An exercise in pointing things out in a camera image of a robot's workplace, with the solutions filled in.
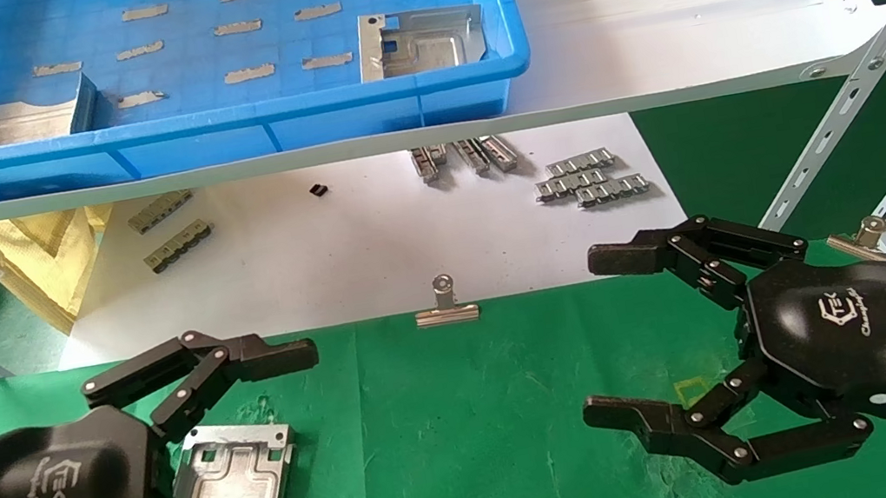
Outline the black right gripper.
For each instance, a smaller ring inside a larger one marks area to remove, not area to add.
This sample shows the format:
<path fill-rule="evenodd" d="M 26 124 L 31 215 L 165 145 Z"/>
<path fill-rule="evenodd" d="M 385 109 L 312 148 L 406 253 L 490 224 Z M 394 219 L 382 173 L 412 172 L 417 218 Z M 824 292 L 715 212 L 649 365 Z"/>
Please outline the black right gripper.
<path fill-rule="evenodd" d="M 699 215 L 591 246 L 595 276 L 671 272 L 723 309 L 745 302 L 752 353 L 763 359 L 745 360 L 694 407 L 591 395 L 585 424 L 631 432 L 647 454 L 687 458 L 730 485 L 855 455 L 874 432 L 858 414 L 886 419 L 886 262 L 819 268 L 803 262 L 808 245 Z M 747 284 L 738 264 L 767 270 Z M 810 422 L 748 440 L 727 433 L 761 392 Z"/>

